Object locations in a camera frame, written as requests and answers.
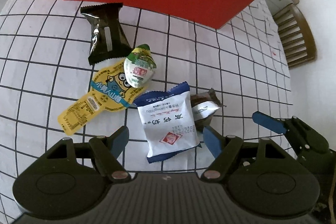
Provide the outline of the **yellow minion snack pack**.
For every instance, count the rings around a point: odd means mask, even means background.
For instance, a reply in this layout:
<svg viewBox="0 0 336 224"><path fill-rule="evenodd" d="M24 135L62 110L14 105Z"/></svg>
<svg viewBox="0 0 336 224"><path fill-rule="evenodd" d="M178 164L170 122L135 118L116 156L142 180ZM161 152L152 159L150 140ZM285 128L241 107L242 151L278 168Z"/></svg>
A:
<svg viewBox="0 0 336 224"><path fill-rule="evenodd" d="M126 80L125 59L100 69L93 75L90 91L58 116L58 122L67 135L78 132L101 112L118 112L129 108L147 86L134 88Z"/></svg>

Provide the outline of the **white blue milk candy bag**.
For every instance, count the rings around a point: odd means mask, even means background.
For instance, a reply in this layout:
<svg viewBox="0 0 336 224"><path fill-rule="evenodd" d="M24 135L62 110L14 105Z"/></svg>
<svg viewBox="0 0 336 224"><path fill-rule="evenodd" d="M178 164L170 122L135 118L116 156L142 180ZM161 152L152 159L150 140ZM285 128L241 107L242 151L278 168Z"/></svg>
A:
<svg viewBox="0 0 336 224"><path fill-rule="evenodd" d="M149 145L148 163L165 161L201 145L186 81L167 92L144 93L134 104Z"/></svg>

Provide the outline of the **right wooden chair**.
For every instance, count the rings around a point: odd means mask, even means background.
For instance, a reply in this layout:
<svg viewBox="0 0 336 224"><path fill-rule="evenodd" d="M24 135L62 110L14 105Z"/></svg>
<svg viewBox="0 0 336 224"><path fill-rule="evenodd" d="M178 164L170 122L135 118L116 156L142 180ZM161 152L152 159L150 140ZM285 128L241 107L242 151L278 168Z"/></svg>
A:
<svg viewBox="0 0 336 224"><path fill-rule="evenodd" d="M290 69L312 62L317 57L315 39L300 9L289 4L273 16Z"/></svg>

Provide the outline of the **brown white small snack packet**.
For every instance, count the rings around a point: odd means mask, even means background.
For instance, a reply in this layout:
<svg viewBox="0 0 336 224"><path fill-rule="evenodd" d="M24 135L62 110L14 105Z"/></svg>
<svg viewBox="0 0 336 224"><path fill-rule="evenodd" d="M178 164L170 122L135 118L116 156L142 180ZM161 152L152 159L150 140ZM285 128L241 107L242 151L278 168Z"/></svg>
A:
<svg viewBox="0 0 336 224"><path fill-rule="evenodd" d="M197 132L209 126L216 111L223 107L213 88L190 96L191 108Z"/></svg>

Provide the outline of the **green white jelly pouch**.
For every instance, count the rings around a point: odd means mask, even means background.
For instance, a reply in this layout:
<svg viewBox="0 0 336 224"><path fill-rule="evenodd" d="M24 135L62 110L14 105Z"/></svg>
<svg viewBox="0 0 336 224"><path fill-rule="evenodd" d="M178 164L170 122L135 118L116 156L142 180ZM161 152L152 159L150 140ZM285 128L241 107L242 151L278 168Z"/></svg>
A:
<svg viewBox="0 0 336 224"><path fill-rule="evenodd" d="M128 84L134 88L144 87L157 69L150 47L142 44L135 47L123 62L123 70Z"/></svg>

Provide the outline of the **white black grid tablecloth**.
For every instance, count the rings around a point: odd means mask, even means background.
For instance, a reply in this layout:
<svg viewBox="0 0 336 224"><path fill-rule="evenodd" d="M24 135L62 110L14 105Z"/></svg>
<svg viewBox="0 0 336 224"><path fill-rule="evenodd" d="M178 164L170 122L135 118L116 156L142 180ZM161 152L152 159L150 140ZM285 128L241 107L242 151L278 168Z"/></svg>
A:
<svg viewBox="0 0 336 224"><path fill-rule="evenodd" d="M290 75L265 0L212 28L125 1L8 0L1 10L1 223L21 215L13 187L69 144L113 138L126 176L206 172L219 135L284 150L259 111L286 118Z"/></svg>

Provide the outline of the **black snack packet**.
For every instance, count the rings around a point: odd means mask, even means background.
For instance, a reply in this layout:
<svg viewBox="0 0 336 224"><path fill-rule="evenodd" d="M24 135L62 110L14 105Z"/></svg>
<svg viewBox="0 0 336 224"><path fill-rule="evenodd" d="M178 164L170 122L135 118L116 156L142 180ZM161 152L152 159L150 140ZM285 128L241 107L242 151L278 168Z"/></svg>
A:
<svg viewBox="0 0 336 224"><path fill-rule="evenodd" d="M122 3L105 3L80 9L80 13L91 25L91 49L88 56L90 65L126 57L133 50L119 21L122 7Z"/></svg>

